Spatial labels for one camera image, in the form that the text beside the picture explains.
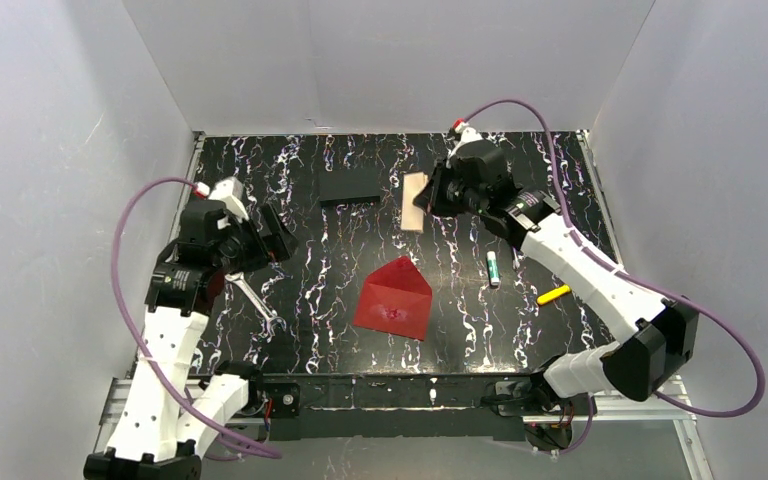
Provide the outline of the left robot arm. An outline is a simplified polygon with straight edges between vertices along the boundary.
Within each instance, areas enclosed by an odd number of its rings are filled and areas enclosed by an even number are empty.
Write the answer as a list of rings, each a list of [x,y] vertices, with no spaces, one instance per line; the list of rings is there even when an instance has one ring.
[[[298,242],[270,205],[268,234],[236,199],[196,199],[159,255],[145,299],[145,326],[125,406],[105,449],[89,455],[87,479],[198,479],[209,447],[254,399],[255,368],[231,363],[195,400],[185,396],[192,359],[227,278],[289,259]]]

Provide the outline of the red envelope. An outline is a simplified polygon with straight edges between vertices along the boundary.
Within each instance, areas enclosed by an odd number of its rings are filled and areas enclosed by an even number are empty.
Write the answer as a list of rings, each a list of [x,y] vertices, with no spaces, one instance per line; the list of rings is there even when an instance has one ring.
[[[399,257],[365,279],[353,325],[423,341],[430,321],[433,291],[413,261]]]

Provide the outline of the green white glue stick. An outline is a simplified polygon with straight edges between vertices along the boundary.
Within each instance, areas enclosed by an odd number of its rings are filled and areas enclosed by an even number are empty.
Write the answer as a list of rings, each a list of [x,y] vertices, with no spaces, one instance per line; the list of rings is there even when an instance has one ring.
[[[488,283],[492,288],[498,288],[501,284],[499,265],[497,255],[494,251],[486,253],[486,268],[488,274]]]

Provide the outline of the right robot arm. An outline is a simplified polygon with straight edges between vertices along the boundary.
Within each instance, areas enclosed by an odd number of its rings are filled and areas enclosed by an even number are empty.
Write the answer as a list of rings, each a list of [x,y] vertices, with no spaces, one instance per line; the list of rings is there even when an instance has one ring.
[[[569,286],[605,324],[613,343],[544,364],[538,384],[564,399],[615,390],[642,402],[692,356],[698,315],[623,279],[603,253],[565,224],[547,193],[529,191],[507,169],[503,151],[479,139],[436,161],[414,204],[438,217],[478,216],[486,229]]]

